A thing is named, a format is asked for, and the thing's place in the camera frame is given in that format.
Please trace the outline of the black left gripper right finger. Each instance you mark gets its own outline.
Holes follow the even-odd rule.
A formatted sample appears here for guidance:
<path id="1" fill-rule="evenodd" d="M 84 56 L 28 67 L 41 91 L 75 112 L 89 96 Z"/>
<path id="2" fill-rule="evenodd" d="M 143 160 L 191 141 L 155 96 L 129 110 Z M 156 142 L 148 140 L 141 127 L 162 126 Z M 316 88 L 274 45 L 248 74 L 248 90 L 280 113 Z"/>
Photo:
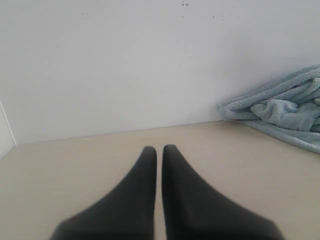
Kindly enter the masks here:
<path id="1" fill-rule="evenodd" d="M 162 202 L 168 240 L 283 240 L 276 224 L 209 185 L 176 145 L 163 148 Z"/>

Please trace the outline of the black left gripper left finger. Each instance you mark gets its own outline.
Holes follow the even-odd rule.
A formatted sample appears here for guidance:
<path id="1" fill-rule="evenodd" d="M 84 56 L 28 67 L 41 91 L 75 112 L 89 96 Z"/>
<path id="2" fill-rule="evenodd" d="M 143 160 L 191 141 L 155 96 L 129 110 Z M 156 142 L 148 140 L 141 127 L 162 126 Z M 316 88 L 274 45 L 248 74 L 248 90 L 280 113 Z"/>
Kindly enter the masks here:
<path id="1" fill-rule="evenodd" d="M 120 183 L 98 202 L 62 221 L 53 240 L 152 240 L 157 152 L 143 148 Z"/>

